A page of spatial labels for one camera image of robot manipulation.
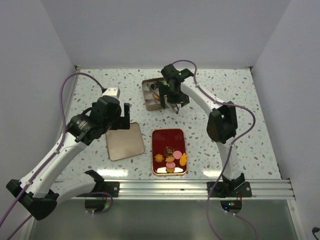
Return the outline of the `metal tongs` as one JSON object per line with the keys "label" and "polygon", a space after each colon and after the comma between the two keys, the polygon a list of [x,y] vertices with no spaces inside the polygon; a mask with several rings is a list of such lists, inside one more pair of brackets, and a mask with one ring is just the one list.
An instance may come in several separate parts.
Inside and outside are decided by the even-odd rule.
{"label": "metal tongs", "polygon": [[156,93],[155,88],[153,89],[153,88],[151,87],[151,85],[148,84],[148,83],[146,84],[146,86],[148,87],[148,89],[149,89],[154,95],[156,95],[156,96],[158,97],[158,100],[159,100],[162,104],[164,104],[165,108],[167,107],[167,108],[171,109],[176,115],[179,113],[179,107],[178,107],[177,104],[175,105],[175,107],[173,107],[172,104],[167,101],[165,95],[160,94],[160,93]]}

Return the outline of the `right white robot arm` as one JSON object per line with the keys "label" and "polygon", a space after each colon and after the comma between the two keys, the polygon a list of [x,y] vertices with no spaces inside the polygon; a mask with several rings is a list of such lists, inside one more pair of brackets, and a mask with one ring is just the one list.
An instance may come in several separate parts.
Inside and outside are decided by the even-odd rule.
{"label": "right white robot arm", "polygon": [[217,144],[223,164],[221,182],[209,186],[211,197],[236,197],[245,183],[245,175],[239,169],[236,149],[232,143],[238,128],[236,106],[233,102],[223,102],[191,77],[196,75],[189,69],[177,70],[173,64],[166,65],[161,75],[167,82],[159,87],[160,105],[164,109],[171,104],[181,107],[190,103],[190,99],[200,106],[208,116],[206,132]]}

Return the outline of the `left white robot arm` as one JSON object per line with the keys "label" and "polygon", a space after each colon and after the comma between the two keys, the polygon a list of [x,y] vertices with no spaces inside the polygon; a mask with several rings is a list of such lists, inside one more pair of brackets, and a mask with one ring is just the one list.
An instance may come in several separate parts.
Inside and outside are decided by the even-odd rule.
{"label": "left white robot arm", "polygon": [[56,145],[41,162],[20,180],[10,180],[6,188],[36,220],[48,217],[56,206],[73,197],[104,194],[104,178],[87,170],[67,187],[54,187],[54,182],[69,163],[94,140],[108,130],[130,128],[130,104],[121,106],[111,96],[102,96],[82,113],[73,116]]}

